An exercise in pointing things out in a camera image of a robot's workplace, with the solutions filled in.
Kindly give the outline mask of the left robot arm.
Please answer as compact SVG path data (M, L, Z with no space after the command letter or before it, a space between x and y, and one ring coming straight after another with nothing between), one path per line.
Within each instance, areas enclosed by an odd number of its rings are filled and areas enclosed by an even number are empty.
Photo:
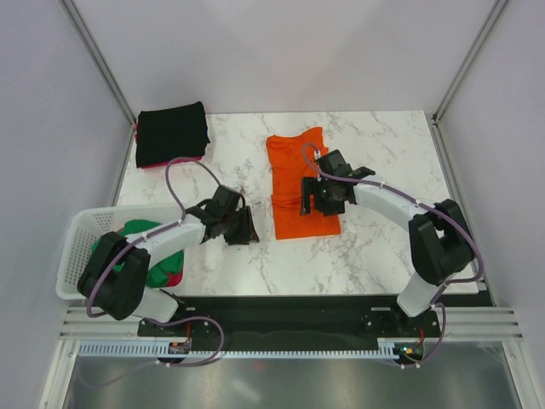
M87 315L124 320L135 314L146 297L150 268L220 236L227 245L259 241L244 195L224 185L172 222L129 236L102 235L77 283L78 292L87 299Z

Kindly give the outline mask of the white plastic basket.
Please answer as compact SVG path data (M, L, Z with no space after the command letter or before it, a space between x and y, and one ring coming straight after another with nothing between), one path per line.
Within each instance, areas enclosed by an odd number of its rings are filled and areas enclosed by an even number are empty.
M172 204L125 205L80 211L67 232L57 273L57 296L66 301L83 300L77 290L77 282L90 258L92 245L103 234L118 232L131 220L163 224L180 216L180 209Z

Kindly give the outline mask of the orange t-shirt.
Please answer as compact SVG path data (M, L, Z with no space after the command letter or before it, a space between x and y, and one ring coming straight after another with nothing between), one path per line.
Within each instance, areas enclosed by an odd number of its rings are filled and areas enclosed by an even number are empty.
M266 142L267 155L272 167L272 214L276 239L302 239L338 235L341 224L337 216L323 216L314 211L301 215L301 182L304 177L318 173L307 163L313 156L313 147L322 154L323 129L313 127L298 136L271 135Z

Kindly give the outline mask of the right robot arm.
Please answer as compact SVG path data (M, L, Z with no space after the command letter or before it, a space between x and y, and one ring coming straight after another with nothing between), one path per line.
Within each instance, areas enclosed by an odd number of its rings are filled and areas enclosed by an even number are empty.
M338 150L323 155L308 142L301 153L317 173L301 178L301 215L316 210L337 216L347 204L357 205L386 217L409 235L415 272L398 294L398 308L389 321L396 333L410 335L421 324L420 314L435 304L446 287L469 281L454 275L474 260L482 262L459 204L452 199L421 201L365 166L352 168Z

